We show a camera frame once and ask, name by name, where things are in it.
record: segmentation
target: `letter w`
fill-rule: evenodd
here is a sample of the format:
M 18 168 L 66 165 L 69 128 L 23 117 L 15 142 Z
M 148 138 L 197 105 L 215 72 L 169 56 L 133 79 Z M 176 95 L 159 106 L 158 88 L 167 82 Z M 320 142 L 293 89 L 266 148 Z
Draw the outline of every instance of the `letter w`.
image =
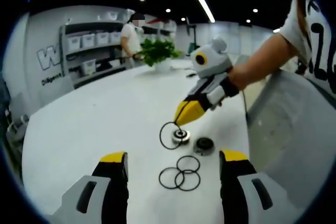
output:
M 41 49 L 36 52 L 38 61 L 40 62 L 41 68 L 47 70 L 53 66 L 60 64 L 61 58 L 59 56 L 59 45 L 49 46 L 46 50 Z

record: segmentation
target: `metal ring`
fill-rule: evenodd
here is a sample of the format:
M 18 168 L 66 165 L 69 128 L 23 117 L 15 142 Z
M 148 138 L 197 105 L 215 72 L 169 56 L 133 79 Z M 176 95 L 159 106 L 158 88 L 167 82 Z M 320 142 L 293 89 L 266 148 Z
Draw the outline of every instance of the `metal ring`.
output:
M 190 158 L 193 158 L 193 159 L 195 159 L 195 160 L 197 161 L 197 163 L 198 163 L 198 167 L 197 167 L 196 170 L 191 170 L 191 169 L 181 170 L 181 169 L 179 168 L 179 161 L 181 161 L 181 160 L 184 159 L 185 157 L 190 157 Z M 197 171 L 200 169 L 200 167 L 201 167 L 200 161 L 199 161 L 196 157 L 194 157 L 194 156 L 183 156 L 183 157 L 180 157 L 180 158 L 177 160 L 177 162 L 176 162 L 176 168 L 177 168 L 180 172 L 185 171 L 185 172 L 184 172 L 185 174 L 195 173 L 195 172 L 197 172 Z
M 190 140 L 190 132 L 185 130 L 175 130 L 172 132 L 172 141 L 174 144 L 187 144 Z
M 175 180 L 175 187 L 169 187 L 169 186 L 165 186 L 162 182 L 161 182 L 161 175 L 166 171 L 166 170 L 169 170 L 169 169 L 176 169 L 176 170 L 178 170 L 179 171 L 179 173 L 178 174 L 180 174 L 180 170 L 179 169 L 177 169 L 176 167 L 167 167 L 166 169 L 163 169 L 161 172 L 160 172 L 160 174 L 159 174 L 159 183 L 160 183 L 160 185 L 161 186 L 163 186 L 164 188 L 166 188 L 166 189 L 170 189 L 170 190 L 174 190 L 174 189 L 177 189 L 177 188 L 179 188 L 180 186 L 182 186 L 183 185 L 183 183 L 184 183 L 184 174 L 183 174 L 183 179 L 182 179 L 182 182 L 181 182 L 181 184 L 177 184 L 177 182 L 176 182 L 176 180 Z
M 182 174 L 183 175 L 183 182 L 184 182 L 184 175 L 185 174 L 196 174 L 197 176 L 198 176 L 198 183 L 197 183 L 197 185 L 195 186 L 195 187 L 193 187 L 193 188 L 191 188 L 191 189 L 183 189 L 183 188 L 181 188 L 181 185 L 183 185 L 183 183 L 181 183 L 181 185 L 177 185 L 177 178 L 178 178 L 178 176 L 180 175 L 180 174 Z M 199 185 L 200 185 L 200 183 L 201 183 L 201 177 L 200 177 L 200 175 L 197 173 L 197 172 L 194 172 L 193 170 L 189 170 L 189 169 L 186 169 L 186 170 L 182 170 L 182 171 L 180 171 L 176 176 L 175 176 L 175 185 L 177 186 L 177 188 L 179 189 L 179 190 L 181 190 L 181 191 L 193 191 L 193 190 L 195 190 L 197 187 L 199 187 Z

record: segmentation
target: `black wristband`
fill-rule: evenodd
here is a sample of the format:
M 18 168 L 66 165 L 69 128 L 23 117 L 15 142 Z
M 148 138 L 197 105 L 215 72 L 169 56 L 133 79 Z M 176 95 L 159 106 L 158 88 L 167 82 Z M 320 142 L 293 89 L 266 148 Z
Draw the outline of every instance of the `black wristband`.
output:
M 234 97 L 239 94 L 238 88 L 229 80 L 229 77 L 221 81 L 220 85 L 223 87 L 225 94 L 229 97 Z

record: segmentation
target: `black hair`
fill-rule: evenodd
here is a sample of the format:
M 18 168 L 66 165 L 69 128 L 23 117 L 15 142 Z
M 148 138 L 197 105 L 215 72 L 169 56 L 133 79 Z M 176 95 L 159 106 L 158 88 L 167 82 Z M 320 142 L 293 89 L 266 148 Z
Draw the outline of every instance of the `black hair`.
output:
M 145 20 L 145 15 L 140 13 L 133 13 L 127 23 L 132 22 L 133 20 Z
M 127 23 L 132 22 L 134 18 L 134 14 L 131 15 L 130 19 L 127 21 Z

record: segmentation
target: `hand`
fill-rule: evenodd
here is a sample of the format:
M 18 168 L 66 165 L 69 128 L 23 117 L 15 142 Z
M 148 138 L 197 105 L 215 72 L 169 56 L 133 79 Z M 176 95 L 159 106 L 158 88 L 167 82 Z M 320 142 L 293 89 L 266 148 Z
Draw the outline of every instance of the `hand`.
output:
M 134 54 L 134 55 L 132 56 L 132 58 L 133 58 L 134 60 L 143 60 L 142 56 L 141 56 L 141 55 L 137 55 L 137 54 Z

